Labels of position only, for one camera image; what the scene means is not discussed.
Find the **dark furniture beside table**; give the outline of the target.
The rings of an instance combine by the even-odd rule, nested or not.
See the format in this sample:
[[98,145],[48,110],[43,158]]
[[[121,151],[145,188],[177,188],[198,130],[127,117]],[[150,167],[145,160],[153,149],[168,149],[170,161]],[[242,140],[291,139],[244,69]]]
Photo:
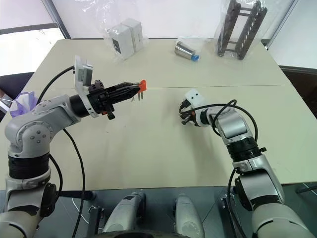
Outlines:
[[317,69],[285,65],[279,67],[317,118]]

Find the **white box with dark label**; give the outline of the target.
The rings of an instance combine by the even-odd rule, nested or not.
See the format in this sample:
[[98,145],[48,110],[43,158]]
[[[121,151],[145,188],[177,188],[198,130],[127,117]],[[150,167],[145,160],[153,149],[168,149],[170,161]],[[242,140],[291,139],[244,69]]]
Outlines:
[[123,59],[131,57],[135,51],[130,29],[123,25],[118,24],[109,29],[108,34],[111,38],[115,52]]

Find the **white boxes in plastic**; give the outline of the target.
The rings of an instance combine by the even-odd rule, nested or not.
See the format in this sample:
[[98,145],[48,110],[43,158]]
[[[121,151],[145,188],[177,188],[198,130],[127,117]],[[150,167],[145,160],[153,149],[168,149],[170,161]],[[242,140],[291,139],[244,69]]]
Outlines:
[[[114,46],[113,46],[113,44],[112,44],[111,38],[110,38],[110,36],[109,36],[109,34],[108,34],[108,31],[109,31],[110,28],[112,28],[112,27],[114,27],[114,26],[116,26],[116,25],[118,25],[118,24],[122,24],[122,21],[123,21],[123,20],[117,21],[117,22],[111,24],[110,26],[106,27],[106,28],[105,28],[105,33],[104,33],[104,35],[103,35],[103,40],[104,40],[104,43],[105,43],[105,47],[106,47],[106,49],[108,50],[108,53],[110,54],[110,57],[111,57],[114,61],[124,61],[124,60],[118,55],[118,53],[115,52],[115,49],[114,49]],[[143,31],[143,43],[144,43],[144,46],[143,46],[139,51],[141,51],[141,50],[147,45],[147,43],[148,43],[148,37],[147,37],[147,35],[145,35],[145,33],[144,33],[143,24],[142,24],[142,31]]]

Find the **clear plastic bag around rack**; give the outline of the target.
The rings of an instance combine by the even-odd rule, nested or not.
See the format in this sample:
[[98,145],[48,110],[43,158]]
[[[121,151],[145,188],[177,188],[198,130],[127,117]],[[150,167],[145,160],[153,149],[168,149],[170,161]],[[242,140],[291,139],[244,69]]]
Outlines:
[[[217,30],[214,35],[214,43],[215,43],[215,53],[217,54],[217,40],[220,34],[220,28],[224,22],[225,13],[228,8],[228,3],[230,0],[221,0],[221,9],[220,9],[220,22],[218,24]],[[239,3],[243,7],[250,7],[251,3],[253,3],[255,0],[238,0]],[[274,23],[274,18],[278,16],[279,12],[281,11],[281,0],[264,0],[264,5],[267,7],[267,14],[260,26],[260,29],[258,30],[256,34],[256,38],[251,44],[250,49],[248,50],[246,57],[249,56],[249,54],[253,51],[253,48],[261,42],[263,36],[266,34],[266,32],[270,29],[271,25]],[[237,23],[234,27],[233,33],[231,35],[231,41],[236,41],[242,31],[242,28],[244,27],[244,24],[246,22],[246,17],[239,16]],[[224,56],[222,57],[233,57],[237,59],[236,55],[231,52],[226,52]]]

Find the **purple plastic bag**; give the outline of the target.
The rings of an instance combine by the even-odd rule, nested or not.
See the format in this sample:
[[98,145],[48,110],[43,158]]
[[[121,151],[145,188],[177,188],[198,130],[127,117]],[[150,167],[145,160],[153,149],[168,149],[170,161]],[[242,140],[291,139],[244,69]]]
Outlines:
[[12,102],[9,109],[9,113],[12,118],[26,114],[32,111],[36,104],[38,98],[35,96],[35,92],[22,92],[20,93]]

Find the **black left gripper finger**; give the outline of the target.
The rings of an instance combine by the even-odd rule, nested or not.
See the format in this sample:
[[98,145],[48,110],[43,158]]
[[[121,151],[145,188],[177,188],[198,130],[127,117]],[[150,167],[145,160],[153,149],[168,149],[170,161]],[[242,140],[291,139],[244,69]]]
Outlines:
[[138,93],[140,90],[138,83],[131,83],[131,82],[123,82],[116,84],[114,86],[106,88],[107,93],[126,93],[130,91],[136,91]]
[[122,102],[128,99],[133,98],[137,92],[135,91],[120,91],[120,92],[113,92],[109,95],[110,102]]

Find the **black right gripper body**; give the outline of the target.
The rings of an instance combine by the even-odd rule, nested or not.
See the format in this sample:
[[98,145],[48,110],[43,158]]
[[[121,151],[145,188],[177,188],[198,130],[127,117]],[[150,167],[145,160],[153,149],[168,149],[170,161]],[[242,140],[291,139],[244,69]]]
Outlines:
[[191,117],[192,120],[193,120],[192,124],[195,124],[196,123],[195,113],[194,112],[188,112],[190,110],[190,106],[191,106],[191,103],[186,99],[186,108],[183,108],[180,111],[180,118],[183,119],[183,118],[186,118],[186,117]]

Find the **plain white box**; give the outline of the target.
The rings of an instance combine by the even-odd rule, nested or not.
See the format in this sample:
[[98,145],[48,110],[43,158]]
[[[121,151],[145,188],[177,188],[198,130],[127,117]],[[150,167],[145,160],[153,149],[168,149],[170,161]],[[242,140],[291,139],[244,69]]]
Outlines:
[[138,52],[144,46],[141,22],[127,18],[122,21],[122,24],[130,29],[134,51]]

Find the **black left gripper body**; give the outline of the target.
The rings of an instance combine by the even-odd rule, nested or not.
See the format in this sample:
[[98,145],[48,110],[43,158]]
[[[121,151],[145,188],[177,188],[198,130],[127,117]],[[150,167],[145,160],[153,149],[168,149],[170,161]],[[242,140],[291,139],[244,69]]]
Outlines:
[[112,93],[116,88],[114,86],[105,88],[100,80],[89,86],[88,99],[97,114],[107,115],[109,120],[115,118],[114,99]]

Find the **silver robot leg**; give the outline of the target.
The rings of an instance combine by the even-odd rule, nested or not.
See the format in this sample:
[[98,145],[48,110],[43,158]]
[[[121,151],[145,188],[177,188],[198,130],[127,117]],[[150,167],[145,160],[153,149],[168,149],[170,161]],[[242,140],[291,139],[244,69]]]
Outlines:
[[175,232],[189,238],[205,238],[205,231],[193,201],[179,194],[175,202]]
[[137,222],[145,216],[146,203],[143,192],[133,192],[125,196],[112,211],[102,232],[133,230]]

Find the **dark chair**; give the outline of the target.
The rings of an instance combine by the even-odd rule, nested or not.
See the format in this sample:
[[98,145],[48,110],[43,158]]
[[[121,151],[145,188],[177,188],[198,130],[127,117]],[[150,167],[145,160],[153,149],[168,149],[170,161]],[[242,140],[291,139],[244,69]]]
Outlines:
[[10,98],[15,99],[22,92],[34,72],[0,76],[0,89]]

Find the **metal cylinder with blue cap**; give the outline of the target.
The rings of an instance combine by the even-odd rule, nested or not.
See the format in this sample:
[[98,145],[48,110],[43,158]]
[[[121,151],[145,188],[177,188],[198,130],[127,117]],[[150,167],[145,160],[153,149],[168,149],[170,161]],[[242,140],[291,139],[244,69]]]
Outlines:
[[174,53],[180,57],[197,62],[200,56],[196,54],[196,51],[184,44],[182,41],[178,41],[174,48]]

